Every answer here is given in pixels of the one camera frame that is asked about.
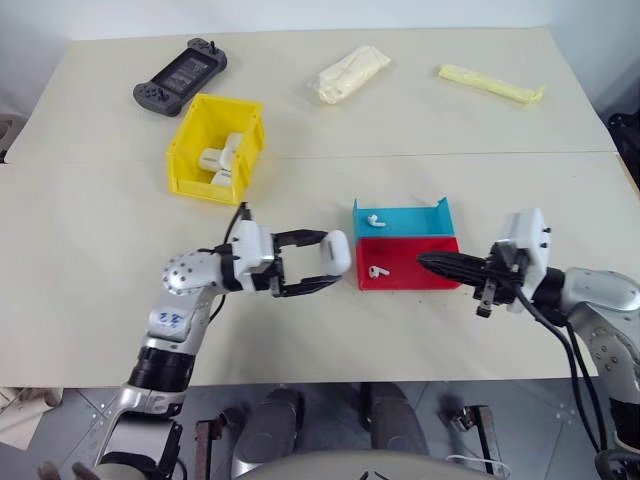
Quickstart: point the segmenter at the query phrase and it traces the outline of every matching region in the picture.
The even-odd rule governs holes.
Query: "yellow foam stick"
[[[472,87],[488,90],[521,103],[538,103],[542,100],[544,86],[538,90],[516,87],[497,78],[492,78],[482,73],[467,70],[457,65],[441,65],[438,75],[453,82],[470,85]]]

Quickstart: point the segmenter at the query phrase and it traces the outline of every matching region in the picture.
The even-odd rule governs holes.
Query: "yellow bin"
[[[239,204],[264,149],[262,104],[199,93],[167,151],[169,190],[179,195]],[[224,148],[230,133],[243,133],[231,167],[231,186],[211,185],[214,173],[198,167],[205,148]]]

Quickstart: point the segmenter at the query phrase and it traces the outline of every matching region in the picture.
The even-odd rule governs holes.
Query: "floor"
[[[603,406],[606,396],[596,378]],[[453,438],[438,413],[444,403],[486,404],[494,416],[502,459],[514,479],[597,479],[593,451],[575,412],[566,379],[475,382],[399,383],[422,424],[429,453],[444,458],[452,453],[479,456],[475,430]],[[194,387],[189,390],[178,421],[184,431],[181,457],[191,478],[195,455],[194,425],[236,406],[250,410],[275,385]],[[305,424],[298,451],[366,449],[368,434],[361,428],[355,409],[358,384],[292,385],[306,397]],[[68,389],[60,407],[43,417],[26,452],[0,444],[2,477],[35,479],[43,460],[56,463],[63,479],[71,479],[71,465],[91,463],[116,389]],[[229,475],[229,442],[214,443],[212,478]]]

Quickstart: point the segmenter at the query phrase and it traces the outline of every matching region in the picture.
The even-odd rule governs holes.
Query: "red box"
[[[450,290],[460,286],[428,271],[418,255],[430,251],[458,252],[456,237],[361,237],[356,246],[360,290]],[[369,267],[389,270],[389,275],[369,277]]]

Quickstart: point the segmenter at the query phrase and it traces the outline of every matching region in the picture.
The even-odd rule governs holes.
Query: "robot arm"
[[[138,362],[120,388],[95,461],[101,480],[171,478],[182,432],[172,417],[182,409],[216,296],[260,290],[275,297],[309,294],[338,281],[351,265],[341,231],[273,234],[251,220],[245,204],[234,219],[228,243],[180,254],[165,266]],[[325,274],[286,284],[281,248],[314,244]]]
[[[556,307],[582,338],[609,395],[616,442],[640,453],[640,285],[571,268]]]
[[[520,289],[551,323],[572,326],[610,397],[618,444],[640,453],[640,285],[614,272],[548,268],[550,233],[539,210],[526,210],[507,218],[486,259],[430,252],[418,261],[475,287],[478,315],[501,304],[521,311]]]

